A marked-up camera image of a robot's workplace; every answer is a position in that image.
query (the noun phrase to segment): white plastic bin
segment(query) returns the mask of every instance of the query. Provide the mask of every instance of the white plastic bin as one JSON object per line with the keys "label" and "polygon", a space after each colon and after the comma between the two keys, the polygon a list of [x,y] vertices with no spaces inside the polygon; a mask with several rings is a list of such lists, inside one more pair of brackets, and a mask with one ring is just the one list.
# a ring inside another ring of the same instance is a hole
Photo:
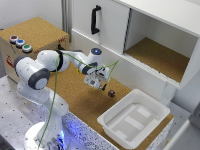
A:
{"label": "white plastic bin", "polygon": [[105,133],[126,149],[135,149],[170,113],[170,109],[135,89],[97,121]]}

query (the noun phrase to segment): cardboard box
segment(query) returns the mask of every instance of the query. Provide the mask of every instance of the cardboard box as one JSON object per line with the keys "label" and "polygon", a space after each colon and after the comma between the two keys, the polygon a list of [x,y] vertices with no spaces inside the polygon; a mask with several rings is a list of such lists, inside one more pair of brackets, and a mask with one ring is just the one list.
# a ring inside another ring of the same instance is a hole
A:
{"label": "cardboard box", "polygon": [[[19,39],[25,40],[26,44],[32,46],[33,51],[26,54],[16,45],[10,44],[10,36],[12,35],[17,35]],[[0,50],[7,75],[19,82],[19,77],[13,66],[14,60],[18,56],[28,55],[36,59],[37,54],[42,50],[57,50],[58,44],[69,49],[69,35],[39,17],[0,31]]]}

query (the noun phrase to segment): brown work surface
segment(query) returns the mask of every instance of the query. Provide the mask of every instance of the brown work surface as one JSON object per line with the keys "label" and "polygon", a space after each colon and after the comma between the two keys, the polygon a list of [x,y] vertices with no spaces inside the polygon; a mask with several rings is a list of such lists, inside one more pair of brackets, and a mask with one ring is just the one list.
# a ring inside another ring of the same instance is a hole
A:
{"label": "brown work surface", "polygon": [[35,17],[0,31],[0,36],[7,42],[10,42],[10,36],[12,35],[17,35],[19,39],[25,39],[26,44],[30,44],[33,51],[68,36],[66,32],[40,17]]}
{"label": "brown work surface", "polygon": [[149,38],[128,49],[125,53],[151,66],[166,76],[181,82],[189,58]]}
{"label": "brown work surface", "polygon": [[[66,71],[58,73],[57,93],[69,104],[69,110],[72,113],[116,145],[119,149],[123,149],[104,133],[102,126],[97,122],[97,118],[131,92],[131,89],[114,79],[110,80],[105,91],[92,88],[84,83],[85,75],[78,74],[76,70],[76,67],[70,63],[69,68]],[[48,87],[54,90],[54,86],[55,73],[52,73]],[[109,90],[114,90],[116,92],[114,98],[108,96]],[[144,148],[148,147],[172,118],[172,115],[165,118],[165,120],[139,146],[139,149],[144,150]]]}

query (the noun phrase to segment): cable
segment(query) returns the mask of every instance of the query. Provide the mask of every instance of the cable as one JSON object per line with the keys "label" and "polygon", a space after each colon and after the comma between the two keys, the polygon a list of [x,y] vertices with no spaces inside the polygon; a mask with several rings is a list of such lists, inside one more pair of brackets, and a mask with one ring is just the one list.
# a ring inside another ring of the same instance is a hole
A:
{"label": "cable", "polygon": [[[66,53],[63,53],[63,54],[64,54],[64,55],[68,55],[68,56],[74,58],[75,60],[79,61],[80,63],[82,63],[82,64],[84,64],[84,65],[86,65],[86,66],[88,66],[88,67],[91,67],[91,68],[106,68],[106,67],[110,67],[110,66],[114,65],[113,68],[112,68],[112,70],[110,71],[109,76],[108,76],[108,81],[109,81],[109,78],[110,78],[110,75],[111,75],[113,69],[115,68],[115,66],[117,65],[117,63],[118,63],[118,61],[119,61],[119,60],[117,60],[117,61],[114,62],[113,64],[108,65],[108,66],[105,66],[105,67],[94,67],[94,66],[90,66],[90,65],[85,64],[84,62],[80,61],[79,59],[73,57],[73,56],[70,55],[70,54],[66,54]],[[44,129],[44,132],[43,132],[43,134],[42,134],[42,138],[41,138],[40,143],[39,143],[39,145],[38,145],[38,150],[39,150],[39,148],[40,148],[40,145],[41,145],[41,143],[42,143],[44,134],[45,134],[45,132],[46,132],[46,129],[47,129],[48,125],[49,125],[49,121],[50,121],[50,119],[51,119],[51,114],[52,114],[53,105],[54,105],[54,100],[55,100],[55,95],[56,95],[56,90],[57,90],[57,74],[58,74],[57,67],[58,67],[58,60],[59,60],[59,58],[60,58],[60,55],[58,54],[58,57],[57,57],[57,60],[56,60],[55,90],[54,90],[54,95],[53,95],[53,102],[52,102],[52,105],[51,105],[51,110],[50,110],[49,118],[48,118],[48,121],[47,121],[47,125],[46,125],[46,127],[45,127],[45,129]]]}

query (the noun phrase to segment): door handle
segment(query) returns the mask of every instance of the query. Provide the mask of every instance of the door handle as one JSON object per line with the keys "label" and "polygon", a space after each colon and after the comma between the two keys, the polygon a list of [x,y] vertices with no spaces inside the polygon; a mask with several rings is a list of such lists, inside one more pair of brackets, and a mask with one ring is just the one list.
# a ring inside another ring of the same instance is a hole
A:
{"label": "door handle", "polygon": [[92,23],[91,23],[91,32],[92,34],[98,33],[100,30],[96,28],[96,12],[101,10],[101,7],[96,5],[96,8],[92,10]]}

